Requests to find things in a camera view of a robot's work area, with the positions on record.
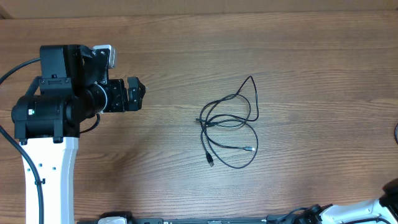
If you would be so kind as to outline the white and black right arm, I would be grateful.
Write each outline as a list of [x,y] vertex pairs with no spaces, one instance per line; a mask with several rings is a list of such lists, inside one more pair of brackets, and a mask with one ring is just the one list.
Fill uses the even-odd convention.
[[382,188],[384,195],[352,205],[314,205],[293,219],[296,224],[397,224],[397,179]]

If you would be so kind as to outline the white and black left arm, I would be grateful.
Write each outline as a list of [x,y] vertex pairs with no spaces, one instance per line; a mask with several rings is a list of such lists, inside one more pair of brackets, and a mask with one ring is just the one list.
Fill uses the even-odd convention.
[[146,87],[111,79],[110,45],[43,45],[41,76],[12,109],[13,143],[22,151],[27,223],[73,223],[73,176],[80,124],[102,113],[138,111]]

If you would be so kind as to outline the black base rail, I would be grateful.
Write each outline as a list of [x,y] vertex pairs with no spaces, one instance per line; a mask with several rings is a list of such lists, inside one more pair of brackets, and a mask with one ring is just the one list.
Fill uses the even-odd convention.
[[98,218],[85,218],[78,220],[77,224],[100,223],[127,223],[127,224],[267,224],[267,223],[294,223],[299,216],[298,212],[290,214],[267,215],[265,217],[241,218],[188,218],[188,219],[163,219],[163,218],[135,218],[131,212],[118,211],[106,212]]

